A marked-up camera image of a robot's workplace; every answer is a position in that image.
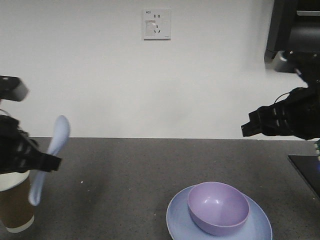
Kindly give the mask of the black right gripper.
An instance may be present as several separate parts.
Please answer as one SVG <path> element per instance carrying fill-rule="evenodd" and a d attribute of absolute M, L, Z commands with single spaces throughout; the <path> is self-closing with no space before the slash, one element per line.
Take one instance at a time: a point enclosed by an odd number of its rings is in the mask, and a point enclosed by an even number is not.
<path fill-rule="evenodd" d="M 288 97 L 270 106 L 261 106 L 248 114 L 241 126 L 242 136 L 295 136 L 311 140 L 320 136 L 320 91 L 297 87 Z"/>

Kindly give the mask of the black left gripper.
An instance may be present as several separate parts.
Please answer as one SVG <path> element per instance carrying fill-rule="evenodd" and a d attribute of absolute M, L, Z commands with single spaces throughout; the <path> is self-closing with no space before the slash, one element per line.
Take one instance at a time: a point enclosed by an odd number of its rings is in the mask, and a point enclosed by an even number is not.
<path fill-rule="evenodd" d="M 0 115 L 0 173 L 25 173 L 28 170 L 58 171 L 62 159 L 42 153 L 35 159 L 38 143 L 19 127 L 19 121 L 7 114 Z"/>

